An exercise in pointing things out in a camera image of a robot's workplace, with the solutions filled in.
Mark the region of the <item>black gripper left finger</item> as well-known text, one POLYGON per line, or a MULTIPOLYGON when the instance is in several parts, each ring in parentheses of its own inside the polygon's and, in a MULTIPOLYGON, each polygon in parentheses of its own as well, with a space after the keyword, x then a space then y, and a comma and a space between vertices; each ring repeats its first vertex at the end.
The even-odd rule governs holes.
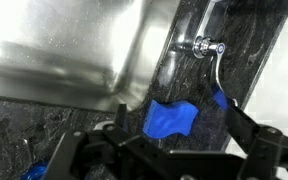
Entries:
POLYGON ((115 124, 121 127, 124 131, 128 130, 128 121, 127 121, 127 105, 120 104, 117 108, 115 114, 115 124))

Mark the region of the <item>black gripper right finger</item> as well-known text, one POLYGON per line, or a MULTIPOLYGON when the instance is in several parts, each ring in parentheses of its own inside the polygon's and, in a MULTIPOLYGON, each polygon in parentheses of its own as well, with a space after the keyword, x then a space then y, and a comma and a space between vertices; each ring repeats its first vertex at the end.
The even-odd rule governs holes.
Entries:
POLYGON ((228 107, 225 124, 230 136, 245 153, 248 153, 259 125, 236 106, 228 107))

